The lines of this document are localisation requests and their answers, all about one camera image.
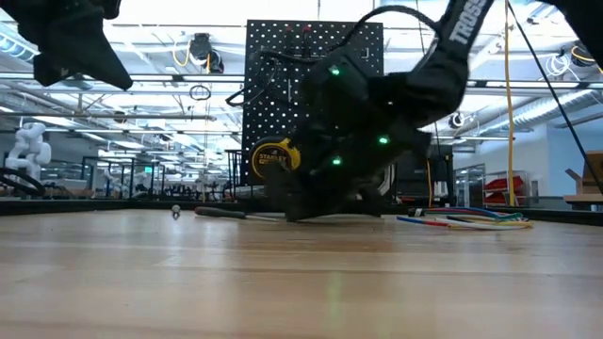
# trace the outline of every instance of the white robot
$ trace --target white robot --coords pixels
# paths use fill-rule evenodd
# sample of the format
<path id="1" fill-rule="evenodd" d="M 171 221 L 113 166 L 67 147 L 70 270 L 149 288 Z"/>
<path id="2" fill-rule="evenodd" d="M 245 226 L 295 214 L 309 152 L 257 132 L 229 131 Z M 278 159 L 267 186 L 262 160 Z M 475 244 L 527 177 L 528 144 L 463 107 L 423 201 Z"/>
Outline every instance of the white robot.
<path id="1" fill-rule="evenodd" d="M 27 175 L 39 182 L 41 166 L 48 165 L 52 157 L 50 145 L 43 142 L 44 132 L 46 126 L 43 123 L 24 124 L 15 135 L 15 146 L 8 154 L 5 166 L 13 170 L 26 169 Z"/>

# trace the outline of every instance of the wooden table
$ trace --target wooden table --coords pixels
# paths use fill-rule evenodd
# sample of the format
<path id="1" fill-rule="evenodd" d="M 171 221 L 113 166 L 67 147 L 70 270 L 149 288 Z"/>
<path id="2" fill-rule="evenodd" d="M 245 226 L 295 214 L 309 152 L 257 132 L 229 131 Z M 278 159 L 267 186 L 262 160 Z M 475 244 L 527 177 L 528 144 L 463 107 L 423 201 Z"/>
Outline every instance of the wooden table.
<path id="1" fill-rule="evenodd" d="M 602 257 L 568 224 L 4 217 L 0 338 L 598 339 Z"/>

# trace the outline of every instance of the yellow cable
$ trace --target yellow cable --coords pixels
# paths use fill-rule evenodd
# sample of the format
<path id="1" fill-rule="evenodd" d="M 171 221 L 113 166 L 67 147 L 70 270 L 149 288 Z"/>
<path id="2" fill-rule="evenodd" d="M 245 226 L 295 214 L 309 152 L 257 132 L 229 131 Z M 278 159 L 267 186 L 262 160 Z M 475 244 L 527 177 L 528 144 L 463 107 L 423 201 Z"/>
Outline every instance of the yellow cable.
<path id="1" fill-rule="evenodd" d="M 432 187 L 432 167 L 430 166 L 430 159 L 427 159 L 427 186 L 430 188 L 429 207 L 432 208 L 433 187 Z"/>
<path id="2" fill-rule="evenodd" d="M 513 133 L 515 123 L 513 121 L 513 101 L 511 100 L 511 75 L 509 73 L 509 0 L 505 0 L 505 80 L 507 83 L 507 107 L 509 108 L 509 170 L 508 183 L 509 204 L 515 206 L 515 186 L 513 182 Z"/>
<path id="3" fill-rule="evenodd" d="M 178 56 L 176 56 L 176 41 L 173 43 L 173 49 L 171 50 L 171 56 L 173 57 L 173 61 L 180 67 L 186 67 L 188 65 L 188 62 L 190 61 L 190 40 L 188 41 L 188 45 L 187 45 L 187 57 L 185 58 L 185 62 L 180 62 L 180 60 L 178 60 Z"/>
<path id="4" fill-rule="evenodd" d="M 584 57 L 584 56 L 580 56 L 580 55 L 578 55 L 578 54 L 576 53 L 576 50 L 577 50 L 577 49 L 578 49 L 578 47 L 577 47 L 577 46 L 574 46 L 574 47 L 572 48 L 572 56 L 574 56 L 575 58 L 578 58 L 578 59 L 580 59 L 580 60 L 582 60 L 582 61 L 586 61 L 586 62 L 596 62 L 596 60 L 595 60 L 595 59 L 593 59 L 593 58 L 590 58 L 590 57 Z M 599 71 L 600 71 L 601 73 L 603 73 L 603 69 L 601 69 L 600 67 L 598 67 L 598 69 L 599 69 Z"/>

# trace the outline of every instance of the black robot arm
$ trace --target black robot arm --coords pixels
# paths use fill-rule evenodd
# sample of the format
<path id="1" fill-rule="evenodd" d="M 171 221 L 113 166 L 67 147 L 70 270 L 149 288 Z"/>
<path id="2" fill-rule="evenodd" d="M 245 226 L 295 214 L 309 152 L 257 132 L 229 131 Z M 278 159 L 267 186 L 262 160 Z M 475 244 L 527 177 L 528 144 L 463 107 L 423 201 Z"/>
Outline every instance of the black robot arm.
<path id="1" fill-rule="evenodd" d="M 103 33 L 103 19 L 120 14 L 121 0 L 1 1 L 19 33 L 38 45 L 34 77 L 44 86 L 82 73 L 120 89 L 132 79 Z"/>
<path id="2" fill-rule="evenodd" d="M 301 83 L 302 98 L 313 114 L 289 136 L 290 146 L 301 153 L 301 165 L 288 170 L 273 163 L 266 177 L 267 193 L 287 219 L 336 213 L 350 195 L 367 193 L 371 179 L 402 153 L 427 153 L 431 135 L 418 128 L 446 117 L 461 104 L 469 53 L 493 2 L 450 1 L 441 20 L 430 25 L 437 40 L 408 73 L 371 76 L 345 44 L 315 61 Z M 560 7 L 601 60 L 596 33 L 588 27 L 597 26 L 603 2 L 588 0 L 595 13 L 579 12 L 571 0 L 549 2 Z M 386 8 L 411 14 L 401 7 Z"/>

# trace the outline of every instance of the tape measure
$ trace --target tape measure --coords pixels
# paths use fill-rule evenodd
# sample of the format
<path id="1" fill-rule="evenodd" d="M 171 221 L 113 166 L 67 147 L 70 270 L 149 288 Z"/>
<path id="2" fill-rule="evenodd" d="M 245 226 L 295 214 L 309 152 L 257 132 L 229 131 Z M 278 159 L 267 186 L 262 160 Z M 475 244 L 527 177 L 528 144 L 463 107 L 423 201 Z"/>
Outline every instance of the tape measure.
<path id="1" fill-rule="evenodd" d="M 288 143 L 289 139 L 286 137 L 264 137 L 257 140 L 250 149 L 250 163 L 256 181 L 264 180 L 266 165 L 273 161 L 281 162 L 289 170 L 300 166 L 300 152 L 290 148 Z"/>

